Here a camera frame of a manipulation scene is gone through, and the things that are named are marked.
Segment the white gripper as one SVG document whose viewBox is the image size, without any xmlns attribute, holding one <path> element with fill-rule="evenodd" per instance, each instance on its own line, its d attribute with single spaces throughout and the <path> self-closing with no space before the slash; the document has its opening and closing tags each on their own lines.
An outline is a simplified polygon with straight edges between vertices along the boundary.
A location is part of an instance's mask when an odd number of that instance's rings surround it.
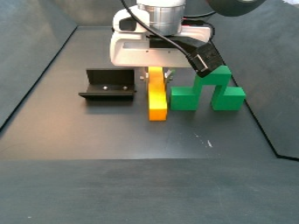
<svg viewBox="0 0 299 224">
<path fill-rule="evenodd" d="M 190 37 L 203 42 L 211 39 L 211 28 L 183 24 L 183 4 L 136 4 L 114 16 L 114 33 L 110 42 L 110 59 L 122 67 L 142 67 L 140 80 L 148 82 L 147 67 L 190 67 L 181 50 L 156 37 L 132 15 L 166 38 Z M 164 72 L 164 82 L 174 79 L 174 70 Z"/>
</svg>

